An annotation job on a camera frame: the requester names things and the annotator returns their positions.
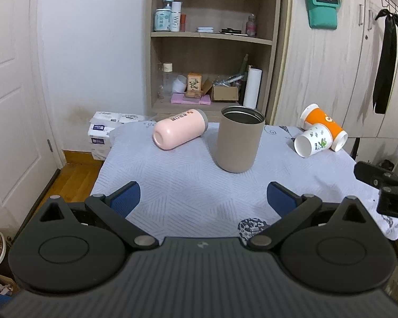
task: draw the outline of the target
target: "gray ribbed panel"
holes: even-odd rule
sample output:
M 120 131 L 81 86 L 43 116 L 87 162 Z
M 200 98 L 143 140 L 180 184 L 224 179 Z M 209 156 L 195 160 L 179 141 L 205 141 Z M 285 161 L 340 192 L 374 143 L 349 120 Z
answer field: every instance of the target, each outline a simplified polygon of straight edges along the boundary
M 204 249 L 198 246 L 202 242 L 208 243 Z M 238 238 L 166 238 L 156 250 L 134 253 L 121 273 L 100 288 L 62 298 L 24 291 L 2 314 L 6 318 L 398 318 L 398 307 L 381 290 L 349 297 L 314 293 L 285 275 L 271 254 L 248 251 Z

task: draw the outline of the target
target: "door hinge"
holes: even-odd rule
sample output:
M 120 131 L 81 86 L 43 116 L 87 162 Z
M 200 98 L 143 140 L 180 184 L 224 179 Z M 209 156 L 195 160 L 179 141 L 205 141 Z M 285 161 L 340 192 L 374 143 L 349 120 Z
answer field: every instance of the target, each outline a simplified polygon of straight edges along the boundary
M 49 144 L 50 151 L 53 153 L 52 144 L 50 143 L 50 140 L 49 140 L 49 139 L 47 139 L 47 143 Z

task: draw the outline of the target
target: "wooden floor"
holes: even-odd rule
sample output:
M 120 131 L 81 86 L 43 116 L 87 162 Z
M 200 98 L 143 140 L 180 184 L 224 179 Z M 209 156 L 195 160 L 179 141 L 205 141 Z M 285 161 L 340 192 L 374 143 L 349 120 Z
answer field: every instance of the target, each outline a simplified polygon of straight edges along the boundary
M 66 202 L 82 202 L 90 196 L 93 185 L 102 167 L 101 161 L 87 164 L 69 163 L 76 161 L 65 154 L 68 164 L 62 168 L 37 210 L 51 195 L 60 195 Z

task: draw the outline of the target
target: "shelf board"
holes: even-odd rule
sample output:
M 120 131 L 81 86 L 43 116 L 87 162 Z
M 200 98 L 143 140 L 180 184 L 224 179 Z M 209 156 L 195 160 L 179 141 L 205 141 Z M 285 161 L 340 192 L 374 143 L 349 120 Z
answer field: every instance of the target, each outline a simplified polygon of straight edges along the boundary
M 172 104 L 170 97 L 158 99 L 152 107 L 154 113 L 181 113 L 189 109 L 200 109 L 207 115 L 220 115 L 221 110 L 227 106 L 239 105 L 234 101 L 228 103 L 221 101 L 212 101 L 211 105 L 197 105 L 197 104 Z
M 273 42 L 267 39 L 223 35 L 221 33 L 199 33 L 199 32 L 151 32 L 151 37 L 187 37 L 187 38 L 213 38 L 213 39 L 227 39 L 229 41 L 247 42 L 272 45 Z

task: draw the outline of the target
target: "white cup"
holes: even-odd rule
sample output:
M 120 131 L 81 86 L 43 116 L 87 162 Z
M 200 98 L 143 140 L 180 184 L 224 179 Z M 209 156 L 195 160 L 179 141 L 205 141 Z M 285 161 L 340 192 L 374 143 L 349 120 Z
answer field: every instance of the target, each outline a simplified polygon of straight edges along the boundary
M 187 87 L 187 77 L 179 75 L 173 82 L 173 93 L 184 93 Z
M 295 139 L 295 151 L 303 158 L 308 158 L 319 151 L 329 149 L 333 138 L 330 130 L 320 124 L 314 124 Z

